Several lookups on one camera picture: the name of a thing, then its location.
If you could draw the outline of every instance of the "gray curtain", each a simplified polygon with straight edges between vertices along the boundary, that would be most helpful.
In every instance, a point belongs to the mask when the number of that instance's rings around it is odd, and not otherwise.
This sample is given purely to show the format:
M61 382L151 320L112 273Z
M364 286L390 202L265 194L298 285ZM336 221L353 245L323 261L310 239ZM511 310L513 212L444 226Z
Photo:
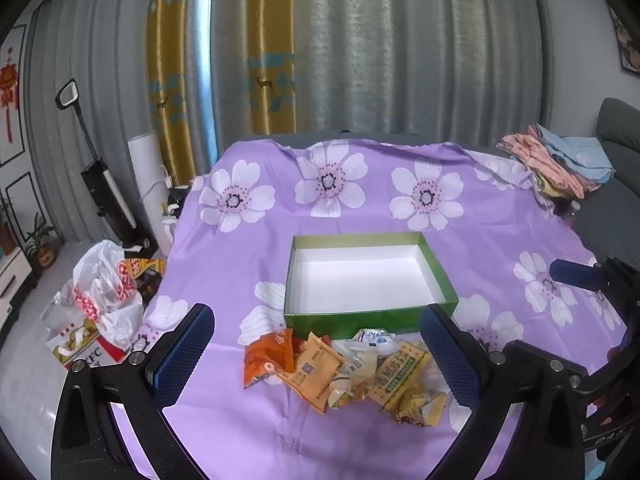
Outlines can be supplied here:
M113 237L80 172L92 159L73 110L54 97L78 82L82 114L134 215L145 219L127 141L152 130L146 97L148 0L46 0L26 51L26 117L36 176L56 230L67 240Z
M250 134L245 0L213 0L218 149ZM490 146L541 117L536 0L295 0L299 132Z

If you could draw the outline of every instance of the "terracotta pot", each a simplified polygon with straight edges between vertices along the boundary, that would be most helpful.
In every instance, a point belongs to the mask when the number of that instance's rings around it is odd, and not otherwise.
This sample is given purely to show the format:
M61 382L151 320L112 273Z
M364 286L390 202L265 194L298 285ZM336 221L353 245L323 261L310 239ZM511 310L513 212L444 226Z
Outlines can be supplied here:
M0 225L0 247L2 247L4 254L11 254L15 251L14 237L7 224Z
M49 244L45 244L38 250L37 259L40 266L47 269L56 261L56 253Z

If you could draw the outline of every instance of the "purple bedsheet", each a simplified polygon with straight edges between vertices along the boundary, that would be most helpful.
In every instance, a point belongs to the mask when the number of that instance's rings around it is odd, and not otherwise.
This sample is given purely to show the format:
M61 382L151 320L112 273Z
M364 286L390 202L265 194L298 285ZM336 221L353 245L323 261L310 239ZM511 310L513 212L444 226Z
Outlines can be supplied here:
M175 302L215 312L212 341L164 410L209 478L418 480L437 464L468 417L450 394L439 425L417 428L373 402L319 415L283 384L242 389L240 344L283 323L294 235L410 229L423 231L460 296L454 320L486 348L521 338L593 372L620 342L624 324L604 298L549 278L555 258L594 258L538 205L519 163L451 143L237 143L194 182L158 304L145 314L151 340L172 323ZM114 411L137 468L154 478L124 411ZM517 413L479 478L495 472Z

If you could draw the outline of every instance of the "metal screw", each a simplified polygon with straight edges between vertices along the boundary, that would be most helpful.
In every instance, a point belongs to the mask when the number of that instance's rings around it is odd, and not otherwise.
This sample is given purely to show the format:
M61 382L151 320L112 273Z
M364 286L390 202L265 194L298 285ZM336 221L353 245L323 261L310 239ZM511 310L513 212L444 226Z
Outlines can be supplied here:
M129 356L129 362L132 365L139 365L142 361L145 360L146 354L144 352L133 352Z
M74 361L74 363L71 365L71 370L73 372L79 372L83 368L84 368L84 360L83 359L78 359L78 361Z
M491 352L489 354L489 359L491 359L492 363L497 365L503 365L507 362L507 358L504 356L502 352Z
M564 366L562 366L562 363L558 361L558 359L551 359L551 361L549 361L549 366L551 366L551 369L555 372L561 372L564 370Z

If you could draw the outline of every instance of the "green box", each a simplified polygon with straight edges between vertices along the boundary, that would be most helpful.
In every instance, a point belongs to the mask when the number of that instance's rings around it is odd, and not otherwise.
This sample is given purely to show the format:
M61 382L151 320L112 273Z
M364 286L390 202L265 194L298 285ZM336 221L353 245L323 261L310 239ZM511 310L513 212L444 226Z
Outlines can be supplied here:
M418 332L430 303L451 316L458 295L422 233L293 238L284 319L298 337L347 339L361 328Z

